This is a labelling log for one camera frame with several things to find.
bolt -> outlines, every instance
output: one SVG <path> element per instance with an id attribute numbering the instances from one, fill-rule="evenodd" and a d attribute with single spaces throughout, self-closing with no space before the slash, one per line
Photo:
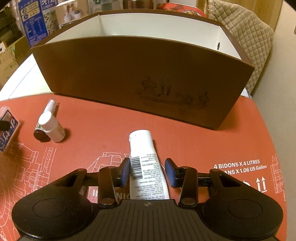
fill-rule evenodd
<path id="1" fill-rule="evenodd" d="M 187 205 L 187 206 L 191 206 L 196 203 L 196 200 L 191 197 L 187 197 L 187 198 L 183 198 L 181 200 L 181 203 L 183 203 L 184 205 Z"/>
<path id="2" fill-rule="evenodd" d="M 108 205 L 112 205 L 113 203 L 115 203 L 115 200 L 112 199 L 112 198 L 106 197 L 106 198 L 102 198 L 100 200 L 100 203 L 103 204 L 103 205 L 108 206 Z"/>

white wall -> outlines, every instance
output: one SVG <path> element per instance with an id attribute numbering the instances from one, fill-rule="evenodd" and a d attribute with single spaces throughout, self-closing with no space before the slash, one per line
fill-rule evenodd
<path id="1" fill-rule="evenodd" d="M 273 49 L 253 99 L 279 157 L 287 199 L 287 241 L 296 237 L 296 12 L 283 2 Z"/>

white bottle cap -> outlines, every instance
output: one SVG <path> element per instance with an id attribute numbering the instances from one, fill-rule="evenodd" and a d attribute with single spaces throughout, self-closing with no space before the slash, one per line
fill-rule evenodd
<path id="1" fill-rule="evenodd" d="M 46 111 L 40 115 L 38 122 L 45 131 L 50 131 L 53 128 L 55 128 L 55 126 L 58 123 L 58 120 L 53 116 L 53 114 L 50 111 Z"/>
<path id="2" fill-rule="evenodd" d="M 143 148 L 154 149 L 151 133 L 148 130 L 138 130 L 130 133 L 129 141 L 131 152 Z"/>
<path id="3" fill-rule="evenodd" d="M 47 103 L 47 105 L 46 105 L 46 107 L 45 107 L 45 109 L 44 109 L 43 112 L 50 111 L 50 112 L 53 114 L 56 105 L 57 105 L 57 103 L 56 103 L 54 100 L 51 99 L 51 100 Z"/>

blue package box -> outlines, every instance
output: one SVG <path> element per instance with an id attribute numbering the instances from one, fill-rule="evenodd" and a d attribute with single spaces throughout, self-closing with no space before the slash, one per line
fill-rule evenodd
<path id="1" fill-rule="evenodd" d="M 57 0 L 22 0 L 18 3 L 22 24 L 31 47 L 59 29 Z"/>
<path id="2" fill-rule="evenodd" d="M 5 112 L 1 120 L 10 122 L 8 131 L 0 131 L 0 151 L 3 152 L 19 123 L 9 110 Z"/>

red table mat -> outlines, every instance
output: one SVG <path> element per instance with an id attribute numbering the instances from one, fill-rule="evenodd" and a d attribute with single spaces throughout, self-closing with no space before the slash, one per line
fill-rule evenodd
<path id="1" fill-rule="evenodd" d="M 49 99 L 59 103 L 57 119 L 67 135 L 61 143 L 40 143 L 33 132 Z M 135 130 L 151 132 L 159 160 L 199 172 L 217 167 L 275 199 L 284 211 L 277 233 L 286 240 L 287 209 L 279 161 L 264 121 L 248 98 L 240 97 L 217 131 L 121 107 L 54 94 L 4 101 L 20 121 L 18 133 L 0 156 L 0 239 L 19 237 L 11 220 L 16 201 L 77 169 L 98 171 L 129 157 L 128 137 Z M 169 189 L 178 200 L 180 189 Z M 96 196 L 95 190 L 89 195 Z M 128 198 L 118 191 L 118 196 Z M 199 202 L 207 199 L 199 189 Z"/>

